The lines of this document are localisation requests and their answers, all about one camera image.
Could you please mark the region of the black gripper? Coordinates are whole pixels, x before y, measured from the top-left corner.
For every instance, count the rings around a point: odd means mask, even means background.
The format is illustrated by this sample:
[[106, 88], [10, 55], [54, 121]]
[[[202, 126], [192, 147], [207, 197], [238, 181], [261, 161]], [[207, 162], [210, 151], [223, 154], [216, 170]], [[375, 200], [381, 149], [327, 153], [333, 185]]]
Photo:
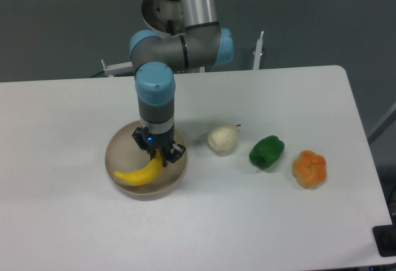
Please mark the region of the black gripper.
[[132, 133], [132, 137], [139, 148], [150, 155], [151, 160], [155, 158], [157, 151], [159, 151], [163, 167], [166, 167], [168, 163], [177, 162], [186, 151], [184, 145], [177, 144], [174, 140], [174, 126], [161, 134], [150, 132], [148, 127], [137, 127]]

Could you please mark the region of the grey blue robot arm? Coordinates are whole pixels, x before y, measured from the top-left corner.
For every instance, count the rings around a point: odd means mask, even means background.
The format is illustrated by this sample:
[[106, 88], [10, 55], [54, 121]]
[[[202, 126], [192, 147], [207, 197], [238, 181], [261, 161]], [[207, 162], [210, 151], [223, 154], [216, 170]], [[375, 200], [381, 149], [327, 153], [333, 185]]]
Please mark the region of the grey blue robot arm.
[[174, 141], [174, 73], [230, 62], [231, 32], [217, 19], [214, 0], [166, 0], [181, 3], [184, 31], [162, 37], [153, 30], [135, 33], [129, 42], [132, 73], [139, 104], [140, 126], [133, 138], [163, 166], [178, 161], [185, 146]]

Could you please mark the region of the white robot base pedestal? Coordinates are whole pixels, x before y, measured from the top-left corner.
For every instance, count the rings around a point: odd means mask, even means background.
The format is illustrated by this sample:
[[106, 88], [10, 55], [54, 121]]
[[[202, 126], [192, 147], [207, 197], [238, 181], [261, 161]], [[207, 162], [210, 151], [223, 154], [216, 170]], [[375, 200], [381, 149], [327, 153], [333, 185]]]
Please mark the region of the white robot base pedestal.
[[217, 38], [217, 23], [185, 23], [181, 1], [144, 0], [142, 9], [150, 29], [146, 37], [130, 44], [135, 71], [150, 62], [161, 62], [173, 71], [213, 64], [210, 42]]

